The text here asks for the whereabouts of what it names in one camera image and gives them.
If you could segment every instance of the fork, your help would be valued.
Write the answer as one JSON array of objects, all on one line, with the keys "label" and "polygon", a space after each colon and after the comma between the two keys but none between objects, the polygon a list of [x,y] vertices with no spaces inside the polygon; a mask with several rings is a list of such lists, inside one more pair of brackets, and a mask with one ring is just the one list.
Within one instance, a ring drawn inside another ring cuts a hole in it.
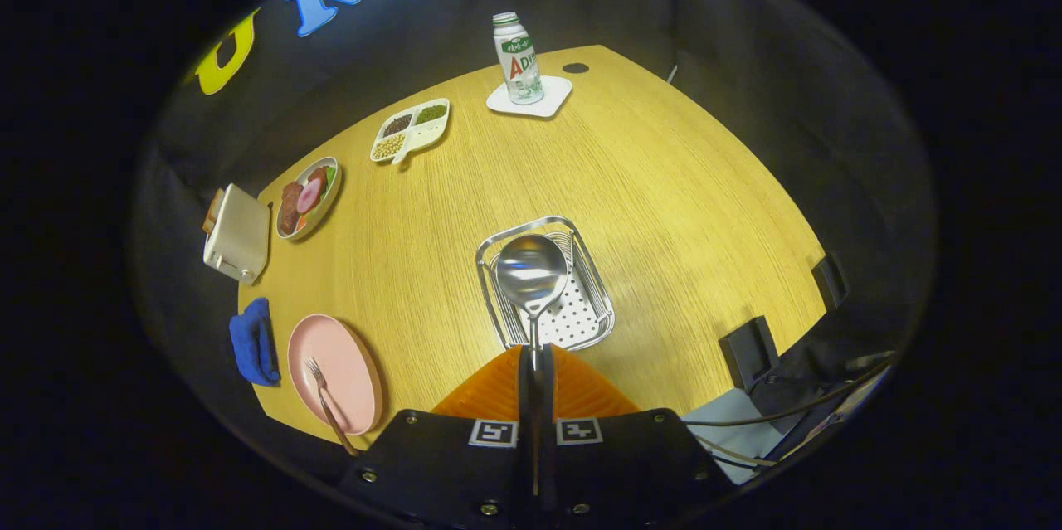
[{"label": "fork", "polygon": [[339,441],[343,444],[343,448],[346,449],[346,452],[352,456],[361,454],[361,449],[350,445],[350,441],[346,438],[346,433],[339,427],[339,423],[336,422],[335,414],[331,413],[331,409],[328,404],[325,403],[325,376],[321,374],[321,367],[318,366],[318,361],[314,360],[313,357],[307,358],[306,367],[310,370],[310,373],[313,374],[313,378],[318,381],[318,398],[321,399],[321,409],[324,410],[325,415],[328,416],[328,424],[331,425],[332,430],[336,431],[336,435],[339,437]]}]

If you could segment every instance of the white coaster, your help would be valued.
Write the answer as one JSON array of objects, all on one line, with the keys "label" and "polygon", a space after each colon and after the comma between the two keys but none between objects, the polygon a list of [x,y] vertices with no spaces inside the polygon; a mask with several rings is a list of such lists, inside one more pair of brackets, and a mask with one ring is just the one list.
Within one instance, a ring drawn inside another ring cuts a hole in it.
[{"label": "white coaster", "polygon": [[509,91],[506,90],[506,83],[494,89],[486,98],[486,106],[493,112],[502,114],[516,114],[519,116],[534,116],[536,118],[549,118],[561,108],[561,104],[571,92],[571,81],[559,76],[542,76],[542,88],[546,97],[530,105],[517,105],[509,100]]}]

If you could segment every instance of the cable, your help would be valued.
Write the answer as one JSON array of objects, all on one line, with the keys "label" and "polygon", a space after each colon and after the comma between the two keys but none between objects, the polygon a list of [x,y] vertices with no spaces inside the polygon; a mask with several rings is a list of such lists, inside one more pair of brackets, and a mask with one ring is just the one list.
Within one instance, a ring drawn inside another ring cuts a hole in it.
[{"label": "cable", "polygon": [[741,462],[735,462],[734,460],[727,460],[725,458],[720,458],[719,456],[712,454],[712,459],[720,462],[721,464],[726,464],[729,466],[739,467],[741,469],[751,469],[753,472],[759,469],[758,465],[755,464],[742,464]]},{"label": "cable", "polygon": [[748,456],[742,456],[741,454],[735,454],[734,451],[731,451],[730,449],[727,449],[727,447],[716,445],[715,443],[708,441],[707,439],[701,437],[700,434],[693,434],[693,437],[696,437],[698,441],[700,441],[701,443],[704,443],[706,446],[713,447],[714,450],[722,451],[723,454],[726,454],[727,456],[730,456],[730,457],[732,457],[732,458],[734,458],[735,460],[738,460],[738,461],[742,461],[742,462],[747,462],[747,463],[755,464],[755,465],[761,465],[761,466],[772,466],[772,465],[774,465],[774,464],[777,463],[777,462],[772,462],[772,461],[769,461],[769,460],[760,460],[759,458],[750,458]]},{"label": "cable", "polygon": [[799,414],[799,413],[803,412],[804,410],[810,410],[811,408],[815,408],[816,406],[825,404],[826,401],[829,401],[829,400],[832,400],[832,399],[834,399],[836,397],[839,397],[841,395],[844,395],[846,393],[851,393],[851,392],[855,391],[856,389],[858,389],[859,386],[861,386],[861,383],[864,383],[864,382],[869,381],[869,379],[874,378],[875,376],[877,376],[878,373],[880,373],[881,371],[884,371],[884,370],[886,370],[888,367],[889,367],[889,361],[886,360],[886,361],[879,363],[878,365],[874,366],[870,371],[867,371],[866,373],[863,373],[862,376],[860,376],[860,378],[857,378],[856,380],[850,382],[849,384],[846,384],[846,386],[844,386],[844,387],[842,387],[840,389],[836,389],[834,391],[830,391],[829,393],[823,395],[822,397],[819,397],[818,399],[812,399],[811,401],[808,401],[807,404],[804,404],[803,406],[798,406],[796,408],[793,408],[791,410],[786,410],[785,412],[781,412],[781,413],[777,413],[777,414],[771,414],[769,416],[760,416],[758,418],[747,418],[747,420],[743,420],[743,421],[730,421],[730,422],[725,422],[725,423],[707,423],[707,422],[696,422],[696,421],[683,421],[683,422],[685,422],[687,425],[690,425],[690,426],[742,426],[742,425],[747,425],[747,424],[769,423],[771,421],[776,421],[776,420],[780,420],[780,418],[786,418],[786,417],[789,417],[789,416],[791,416],[793,414]]}]

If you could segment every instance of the beans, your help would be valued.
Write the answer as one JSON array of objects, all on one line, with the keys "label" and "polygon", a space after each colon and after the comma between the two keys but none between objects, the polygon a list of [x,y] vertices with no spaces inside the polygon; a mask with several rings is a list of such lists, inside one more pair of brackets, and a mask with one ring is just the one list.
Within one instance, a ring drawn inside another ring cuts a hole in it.
[{"label": "beans", "polygon": [[406,134],[395,134],[387,138],[381,139],[376,148],[373,149],[373,158],[382,159],[384,157],[394,156],[394,153],[401,149],[402,142],[406,141]]},{"label": "beans", "polygon": [[399,133],[409,126],[410,119],[413,119],[413,114],[406,114],[405,116],[395,119],[395,121],[388,124],[388,129],[383,130],[383,137],[387,138],[391,134]]},{"label": "beans", "polygon": [[439,119],[446,115],[446,105],[432,105],[431,107],[425,107],[421,112],[421,115],[416,117],[417,124],[423,124],[424,122],[430,122],[432,119]]}]

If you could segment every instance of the metal tray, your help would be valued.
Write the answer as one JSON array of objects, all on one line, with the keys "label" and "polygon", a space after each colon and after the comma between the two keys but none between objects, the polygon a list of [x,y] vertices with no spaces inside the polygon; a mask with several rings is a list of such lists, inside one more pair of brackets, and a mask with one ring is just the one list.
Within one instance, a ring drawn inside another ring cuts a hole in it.
[{"label": "metal tray", "polygon": [[476,251],[476,268],[483,301],[498,332],[502,349],[528,344],[528,315],[501,293],[494,266],[501,249],[512,239],[539,234],[556,242],[568,261],[568,283],[564,294],[538,318],[543,345],[555,344],[569,351],[589,347],[607,337],[616,325],[612,301],[604,290],[586,243],[576,225],[560,216],[543,217],[490,236]]}]

